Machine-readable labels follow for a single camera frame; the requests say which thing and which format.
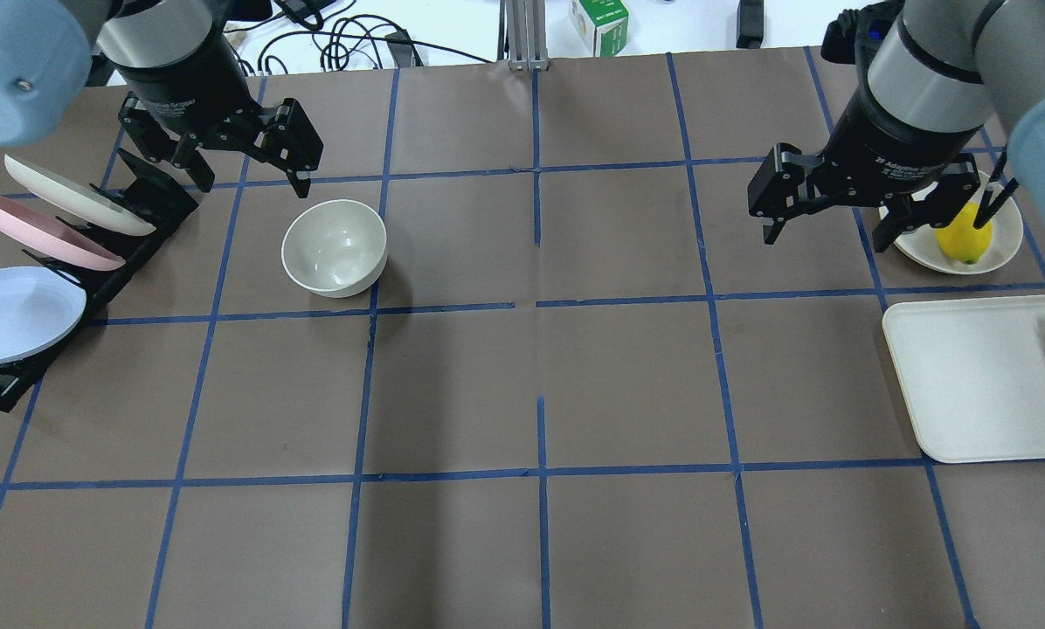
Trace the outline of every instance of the tray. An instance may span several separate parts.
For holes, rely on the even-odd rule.
[[[1045,459],[1045,296],[899,303],[883,335],[927,455]]]

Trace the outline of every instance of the black cable connector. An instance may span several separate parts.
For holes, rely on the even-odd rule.
[[[759,48],[763,44],[763,0],[739,0],[736,7],[736,47]]]

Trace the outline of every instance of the lemon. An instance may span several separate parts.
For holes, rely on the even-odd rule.
[[[967,203],[957,212],[949,227],[934,230],[934,238],[947,258],[955,259],[966,264],[976,264],[993,242],[993,223],[988,223],[980,230],[974,230],[973,219],[977,218],[978,204]]]

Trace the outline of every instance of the plate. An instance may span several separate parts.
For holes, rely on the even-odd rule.
[[[898,303],[883,335],[927,455],[1045,459],[1045,296]]]
[[[42,266],[0,269],[0,365],[39,353],[76,327],[88,295]]]
[[[22,184],[32,194],[88,223],[127,236],[144,236],[155,230],[154,226],[139,218],[135,212],[111,202],[91,188],[80,186],[70,179],[64,179],[48,168],[8,155],[4,157],[3,163],[6,163],[6,171],[15,182]]]
[[[988,179],[989,176],[982,172],[982,182],[986,182]],[[1000,184],[993,183],[989,187],[993,190],[994,194],[1000,191]],[[930,187],[911,194],[911,199],[923,200],[933,189],[934,186],[931,184]],[[980,202],[983,191],[984,187],[982,186],[973,195],[973,202]],[[886,215],[887,208],[879,208],[879,217],[883,218]],[[1006,200],[1003,207],[1000,208],[1000,211],[997,212],[997,215],[990,223],[993,224],[993,242],[989,244],[988,251],[984,252],[984,255],[975,264],[957,262],[955,259],[950,259],[942,253],[937,239],[934,238],[934,230],[931,230],[930,227],[920,227],[919,231],[913,232],[913,234],[899,236],[899,238],[895,239],[895,248],[902,251],[907,258],[913,259],[923,266],[933,269],[943,274],[988,274],[988,272],[996,271],[1008,263],[1009,259],[1016,256],[1016,253],[1019,252],[1019,248],[1023,243],[1023,219],[1021,218],[1021,214],[1019,214],[1019,207],[1014,200]]]
[[[28,248],[91,269],[115,271],[125,261],[56,218],[0,194],[0,232]]]

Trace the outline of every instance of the green box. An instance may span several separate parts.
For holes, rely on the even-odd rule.
[[[627,45],[631,14],[620,0],[573,0],[573,25],[594,56],[614,56]]]

